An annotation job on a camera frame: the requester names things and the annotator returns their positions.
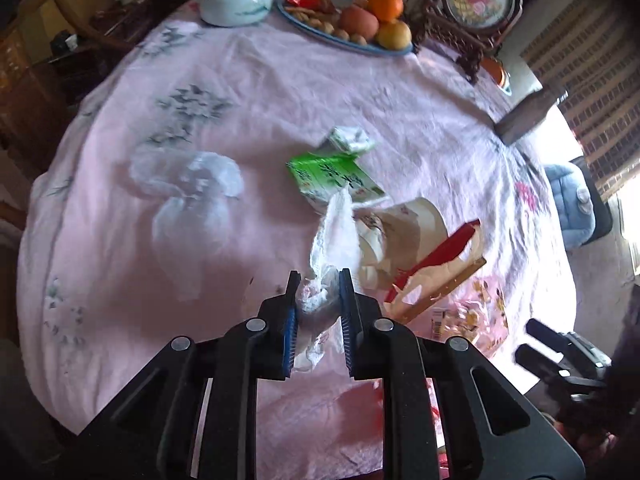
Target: crumpled white wrapper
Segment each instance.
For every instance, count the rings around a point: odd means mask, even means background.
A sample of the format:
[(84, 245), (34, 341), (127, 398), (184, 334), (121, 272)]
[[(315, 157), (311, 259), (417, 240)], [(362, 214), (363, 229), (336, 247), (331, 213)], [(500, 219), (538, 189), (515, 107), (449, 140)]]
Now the crumpled white wrapper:
[(296, 292), (298, 338), (294, 369), (310, 371), (327, 345), (344, 352), (338, 273), (348, 268), (355, 290), (360, 267), (360, 245), (353, 219), (353, 203), (344, 188), (329, 200), (309, 256), (309, 269)]

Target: green packaging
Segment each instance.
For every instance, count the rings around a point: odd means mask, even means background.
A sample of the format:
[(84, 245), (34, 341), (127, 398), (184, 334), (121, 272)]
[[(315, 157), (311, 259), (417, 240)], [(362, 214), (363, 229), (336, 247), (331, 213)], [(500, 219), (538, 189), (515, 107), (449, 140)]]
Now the green packaging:
[(371, 207), (382, 202), (386, 194), (355, 163), (357, 155), (317, 156), (311, 153), (292, 158), (287, 167), (298, 189), (313, 208), (324, 213), (329, 199), (349, 186), (354, 208)]

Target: blue-rimmed plate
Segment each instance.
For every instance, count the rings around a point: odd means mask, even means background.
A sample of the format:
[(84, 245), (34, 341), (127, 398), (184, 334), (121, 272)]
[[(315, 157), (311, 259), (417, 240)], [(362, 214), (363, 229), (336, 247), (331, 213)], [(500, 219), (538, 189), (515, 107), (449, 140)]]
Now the blue-rimmed plate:
[(354, 50), (361, 54), (368, 54), (370, 56), (406, 56), (413, 49), (413, 45), (409, 45), (404, 50), (387, 50), (386, 48), (382, 48), (380, 46), (374, 44), (368, 44), (367, 46), (361, 46), (356, 43), (351, 43), (351, 41), (344, 41), (332, 36), (331, 34), (327, 34), (325, 32), (321, 32), (319, 30), (315, 30), (313, 27), (309, 27), (306, 23), (299, 22), (296, 18), (291, 16), (286, 10), (284, 10), (284, 6), (282, 5), (282, 0), (278, 2), (278, 10), (280, 13), (287, 18), (291, 23), (293, 23), (297, 28), (300, 28), (318, 38), (318, 40), (325, 41), (327, 43), (334, 44), (335, 46), (340, 46), (342, 48), (346, 48), (348, 50)]

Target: white ceramic jar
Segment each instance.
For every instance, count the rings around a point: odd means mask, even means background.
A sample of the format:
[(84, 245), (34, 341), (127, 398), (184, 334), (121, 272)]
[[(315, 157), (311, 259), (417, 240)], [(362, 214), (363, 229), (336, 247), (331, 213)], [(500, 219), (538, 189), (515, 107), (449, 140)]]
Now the white ceramic jar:
[(241, 27), (259, 22), (273, 0), (200, 0), (200, 16), (211, 25)]

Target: light blue seat cushion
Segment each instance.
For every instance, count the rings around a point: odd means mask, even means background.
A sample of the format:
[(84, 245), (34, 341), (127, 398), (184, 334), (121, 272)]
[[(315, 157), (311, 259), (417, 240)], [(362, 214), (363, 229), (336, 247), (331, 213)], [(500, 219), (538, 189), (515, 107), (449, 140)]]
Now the light blue seat cushion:
[(580, 168), (570, 162), (545, 166), (545, 173), (554, 192), (564, 248), (579, 247), (591, 238), (596, 228), (593, 203), (584, 176)]

